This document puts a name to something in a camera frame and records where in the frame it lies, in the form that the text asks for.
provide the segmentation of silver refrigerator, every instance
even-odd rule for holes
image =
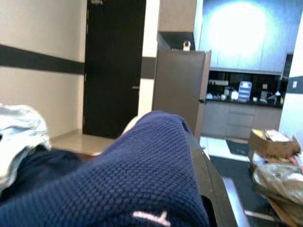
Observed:
[[[178,114],[200,140],[211,52],[158,50],[152,110]]]

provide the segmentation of knit texture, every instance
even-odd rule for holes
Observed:
[[[145,115],[92,162],[3,204],[0,226],[163,226],[134,211],[208,226],[185,131],[179,116]]]

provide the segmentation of black door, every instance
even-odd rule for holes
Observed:
[[[137,115],[144,0],[88,0],[83,133],[118,137]]]

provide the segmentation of grey lower cabinet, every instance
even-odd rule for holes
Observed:
[[[248,139],[251,129],[278,130],[281,109],[209,101],[202,121],[202,136]]]

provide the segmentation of black floor mat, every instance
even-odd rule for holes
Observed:
[[[228,145],[229,150],[234,155],[248,156],[250,152],[250,147],[246,143],[236,143],[229,140],[227,140],[226,143]]]
[[[213,156],[210,158],[221,176],[233,180],[245,210],[277,217],[269,202],[257,191],[250,175],[249,162]]]

